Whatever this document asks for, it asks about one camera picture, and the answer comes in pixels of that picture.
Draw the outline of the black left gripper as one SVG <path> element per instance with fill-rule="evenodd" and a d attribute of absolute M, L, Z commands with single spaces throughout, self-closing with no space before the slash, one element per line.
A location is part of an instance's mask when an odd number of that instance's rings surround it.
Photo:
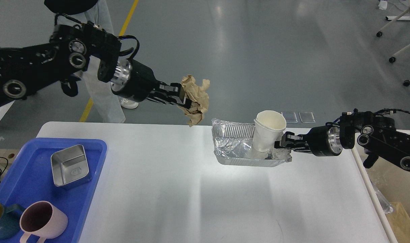
<path fill-rule="evenodd" d="M 151 94 L 151 101 L 190 109 L 192 101 L 180 83 L 159 82 L 148 66 L 133 60 L 119 60 L 110 81 L 112 93 L 137 103 Z"/>

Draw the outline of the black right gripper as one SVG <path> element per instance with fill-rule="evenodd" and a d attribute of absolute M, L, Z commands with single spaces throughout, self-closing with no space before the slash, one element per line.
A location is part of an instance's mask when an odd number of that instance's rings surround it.
<path fill-rule="evenodd" d="M 335 126 L 314 127 L 305 134 L 285 132 L 280 140 L 275 141 L 276 149 L 290 149 L 300 153 L 312 153 L 315 156 L 338 156 L 343 147 L 340 142 L 340 129 Z"/>

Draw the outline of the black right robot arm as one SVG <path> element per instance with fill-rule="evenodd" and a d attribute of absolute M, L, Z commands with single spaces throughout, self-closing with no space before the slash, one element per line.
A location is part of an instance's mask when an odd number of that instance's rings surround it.
<path fill-rule="evenodd" d="M 390 117 L 396 112 L 402 112 L 402 109 L 343 112 L 335 121 L 314 127 L 307 134 L 285 132 L 275 141 L 274 148 L 330 157 L 358 144 L 367 154 L 364 168 L 371 168 L 378 158 L 383 158 L 410 172 L 410 134 L 397 131 L 395 121 Z"/>

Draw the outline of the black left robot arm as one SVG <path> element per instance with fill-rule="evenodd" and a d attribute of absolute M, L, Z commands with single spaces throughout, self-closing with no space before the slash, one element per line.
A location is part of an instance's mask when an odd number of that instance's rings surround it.
<path fill-rule="evenodd" d="M 63 92 L 78 94 L 77 71 L 86 71 L 90 57 L 100 60 L 98 80 L 110 83 L 112 92 L 140 103 L 156 103 L 191 108 L 180 83 L 158 81 L 151 68 L 134 60 L 139 50 L 121 50 L 121 40 L 136 39 L 132 35 L 115 36 L 92 22 L 82 23 L 68 15 L 74 26 L 58 24 L 49 43 L 24 48 L 0 48 L 0 107 L 60 82 Z"/>

